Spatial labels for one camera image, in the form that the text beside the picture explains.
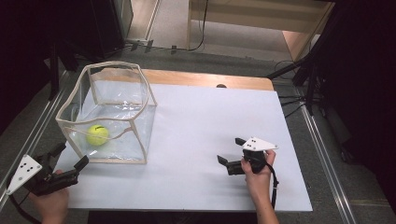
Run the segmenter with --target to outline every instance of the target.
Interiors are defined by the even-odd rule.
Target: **yellow tennis ball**
[[[107,142],[108,129],[102,125],[92,125],[87,131],[87,142],[93,146],[99,147]]]

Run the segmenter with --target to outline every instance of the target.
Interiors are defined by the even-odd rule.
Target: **wooden table edge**
[[[142,69],[150,84],[187,85],[217,87],[219,84],[230,89],[273,91],[272,81],[266,77],[240,77],[208,73],[191,73],[154,69]]]

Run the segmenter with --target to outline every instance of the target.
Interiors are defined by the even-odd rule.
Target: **white table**
[[[159,105],[148,164],[88,164],[79,183],[70,188],[70,208],[254,211],[245,177],[228,176],[217,161],[217,155],[241,160],[242,148],[234,139],[253,135],[279,145],[276,211],[312,211],[275,91],[158,84],[151,88]],[[69,170],[76,161],[77,154],[68,146],[57,169]]]

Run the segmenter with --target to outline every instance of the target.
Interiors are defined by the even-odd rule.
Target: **transparent container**
[[[139,65],[96,63],[84,67],[56,121],[81,158],[147,163],[156,106]]]

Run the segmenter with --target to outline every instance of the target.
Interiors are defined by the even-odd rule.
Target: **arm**
[[[29,194],[29,198],[33,201],[35,208],[42,217],[42,223],[62,224],[67,216],[67,205],[69,202],[68,189],[60,189],[49,195],[40,197],[33,193]]]
[[[273,165],[276,156],[275,152],[273,150],[267,150],[266,153],[268,164]],[[241,165],[246,174],[247,188],[250,197],[256,206],[258,223],[279,223],[271,205],[269,195],[271,171],[265,166],[258,174],[253,174],[248,161],[242,159]]]

